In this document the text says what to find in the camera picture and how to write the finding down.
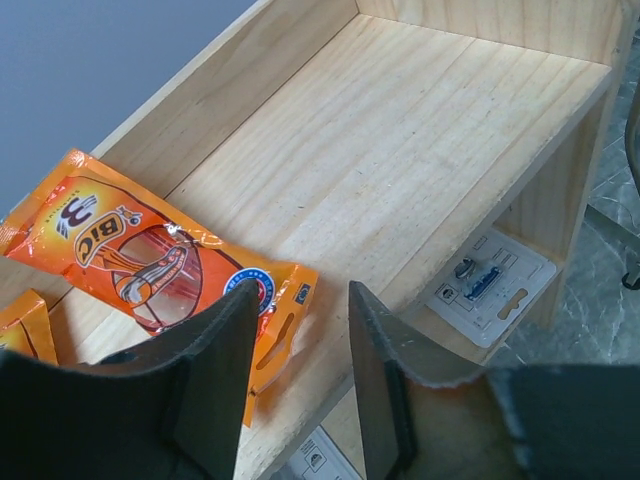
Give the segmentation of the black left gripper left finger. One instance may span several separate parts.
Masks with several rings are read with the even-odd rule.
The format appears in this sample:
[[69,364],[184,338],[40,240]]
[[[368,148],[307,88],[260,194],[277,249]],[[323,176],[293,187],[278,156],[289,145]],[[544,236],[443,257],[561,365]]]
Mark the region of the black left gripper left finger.
[[258,323],[245,280],[96,364],[1,355],[5,479],[229,479]]

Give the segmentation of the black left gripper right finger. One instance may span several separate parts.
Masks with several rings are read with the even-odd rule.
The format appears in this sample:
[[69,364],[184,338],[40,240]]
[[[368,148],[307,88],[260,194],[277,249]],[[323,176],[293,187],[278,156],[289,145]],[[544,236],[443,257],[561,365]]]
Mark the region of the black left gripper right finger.
[[370,479],[635,479],[635,365],[485,368],[394,316],[362,283],[348,322]]

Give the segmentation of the orange razor pack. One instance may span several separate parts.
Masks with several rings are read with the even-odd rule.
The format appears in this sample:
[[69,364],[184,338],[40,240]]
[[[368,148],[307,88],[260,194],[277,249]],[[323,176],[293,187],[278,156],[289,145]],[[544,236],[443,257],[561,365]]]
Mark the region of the orange razor pack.
[[45,300],[29,289],[1,311],[2,350],[57,365],[58,358]]
[[1,224],[4,257],[66,280],[63,359],[97,358],[203,312],[247,281],[258,327],[243,422],[285,369],[318,275],[219,238],[91,155],[71,150]]

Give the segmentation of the blue blister razor pack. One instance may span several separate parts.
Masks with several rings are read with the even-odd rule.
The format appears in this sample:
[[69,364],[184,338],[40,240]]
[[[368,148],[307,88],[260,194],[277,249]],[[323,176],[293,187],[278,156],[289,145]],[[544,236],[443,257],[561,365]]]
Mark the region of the blue blister razor pack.
[[321,426],[308,436],[278,474],[280,479],[361,479],[361,475]]
[[488,348],[556,274],[553,261],[491,228],[432,289],[426,305],[476,346]]

